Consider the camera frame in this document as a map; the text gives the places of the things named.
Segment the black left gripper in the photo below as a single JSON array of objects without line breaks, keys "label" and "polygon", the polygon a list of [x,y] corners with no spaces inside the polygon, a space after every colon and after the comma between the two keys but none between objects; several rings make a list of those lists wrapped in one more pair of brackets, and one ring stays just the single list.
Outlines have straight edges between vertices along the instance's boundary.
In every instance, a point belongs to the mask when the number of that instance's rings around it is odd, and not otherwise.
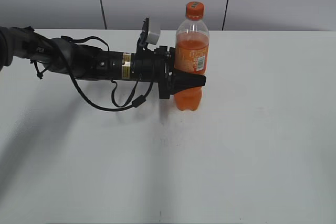
[{"label": "black left gripper", "polygon": [[[137,46],[136,53],[131,57],[130,80],[157,83],[160,99],[169,99],[171,89],[172,94],[177,94],[187,89],[205,85],[206,76],[204,75],[177,69],[173,71],[174,59],[174,47],[159,46],[150,50]],[[169,75],[172,72],[171,84]]]}]

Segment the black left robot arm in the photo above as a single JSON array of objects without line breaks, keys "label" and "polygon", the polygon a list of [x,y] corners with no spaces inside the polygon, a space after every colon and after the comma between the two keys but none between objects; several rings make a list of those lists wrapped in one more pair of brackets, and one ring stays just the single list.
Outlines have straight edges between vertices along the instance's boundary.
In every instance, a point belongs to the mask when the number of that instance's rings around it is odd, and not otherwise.
[{"label": "black left robot arm", "polygon": [[148,30],[143,30],[136,52],[127,53],[86,45],[91,36],[84,39],[68,36],[48,39],[31,27],[1,27],[1,67],[10,66],[13,57],[18,57],[40,62],[51,72],[71,72],[78,80],[154,82],[159,85],[161,99],[205,85],[204,75],[174,68],[174,48],[161,46],[148,49],[148,36]]}]

